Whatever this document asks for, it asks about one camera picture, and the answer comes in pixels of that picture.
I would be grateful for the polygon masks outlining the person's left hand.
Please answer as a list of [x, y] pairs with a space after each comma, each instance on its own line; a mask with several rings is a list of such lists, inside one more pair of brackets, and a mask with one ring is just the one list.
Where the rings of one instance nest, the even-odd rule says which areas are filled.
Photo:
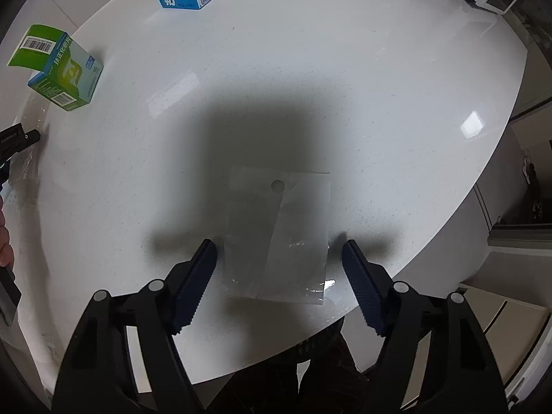
[[10, 245], [10, 235], [6, 227], [6, 218], [3, 211], [0, 211], [0, 265], [1, 267], [12, 268], [14, 264], [14, 252]]

